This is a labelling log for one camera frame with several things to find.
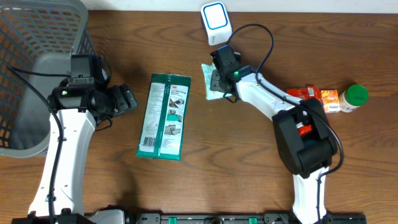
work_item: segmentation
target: wood grain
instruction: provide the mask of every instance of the wood grain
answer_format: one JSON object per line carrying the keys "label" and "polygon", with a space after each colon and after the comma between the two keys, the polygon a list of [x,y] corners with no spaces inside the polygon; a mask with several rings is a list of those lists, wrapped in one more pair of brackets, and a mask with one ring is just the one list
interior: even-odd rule
{"label": "wood grain", "polygon": [[[273,31],[264,76],[281,89],[315,85],[343,91],[364,85],[369,101],[328,118],[345,147],[343,167],[326,181],[327,209],[363,212],[368,223],[398,222],[398,15],[231,13],[233,27],[257,22]],[[272,123],[244,102],[206,101],[201,63],[206,43],[198,12],[90,11],[97,52],[127,82],[140,104],[95,133],[84,180],[87,212],[108,204],[165,213],[288,210],[292,175],[279,159]],[[232,43],[257,65],[269,48],[263,30],[242,30]],[[135,157],[150,75],[192,77],[182,161]],[[24,217],[43,158],[0,157],[0,222]]]}

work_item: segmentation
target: green and white package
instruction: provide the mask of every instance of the green and white package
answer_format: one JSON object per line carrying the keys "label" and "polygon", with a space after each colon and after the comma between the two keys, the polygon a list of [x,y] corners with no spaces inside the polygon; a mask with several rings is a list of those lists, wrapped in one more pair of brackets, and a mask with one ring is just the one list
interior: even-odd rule
{"label": "green and white package", "polygon": [[181,160],[191,78],[152,74],[137,157]]}

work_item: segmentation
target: wooden tabletop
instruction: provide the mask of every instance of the wooden tabletop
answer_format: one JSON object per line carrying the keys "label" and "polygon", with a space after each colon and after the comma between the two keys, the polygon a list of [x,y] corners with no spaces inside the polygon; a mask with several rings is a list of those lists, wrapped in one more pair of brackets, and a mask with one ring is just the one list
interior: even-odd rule
{"label": "wooden tabletop", "polygon": [[[345,149],[345,163],[326,180],[331,212],[363,212],[368,223],[398,222],[398,15],[230,13],[233,28],[264,24],[275,46],[262,74],[287,88],[315,85],[369,90],[353,113],[329,114]],[[272,122],[255,107],[207,101],[201,63],[211,63],[199,12],[90,11],[96,51],[112,66],[112,84],[127,82],[138,109],[94,133],[88,151],[86,212],[109,204],[164,213],[263,213],[289,210],[292,175],[277,152]],[[269,37],[248,28],[232,46],[257,66]],[[151,73],[192,77],[182,160],[136,157]],[[338,155],[333,157],[333,164]],[[0,157],[0,222],[24,217],[44,158]]]}

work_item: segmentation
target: orange and white box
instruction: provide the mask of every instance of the orange and white box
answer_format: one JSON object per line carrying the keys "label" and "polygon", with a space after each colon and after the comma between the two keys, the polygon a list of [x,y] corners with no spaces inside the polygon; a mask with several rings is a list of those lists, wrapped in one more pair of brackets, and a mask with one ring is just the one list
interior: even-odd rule
{"label": "orange and white box", "polygon": [[325,113],[337,113],[340,111],[337,90],[321,90],[321,96]]}

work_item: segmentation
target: white bottle with green cap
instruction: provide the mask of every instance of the white bottle with green cap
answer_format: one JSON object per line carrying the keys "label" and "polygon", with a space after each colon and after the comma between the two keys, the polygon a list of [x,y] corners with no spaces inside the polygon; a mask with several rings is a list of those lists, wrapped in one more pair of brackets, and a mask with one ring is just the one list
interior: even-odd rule
{"label": "white bottle with green cap", "polygon": [[342,112],[352,112],[356,108],[364,105],[369,98],[369,93],[365,87],[361,85],[352,85],[340,96],[340,109]]}

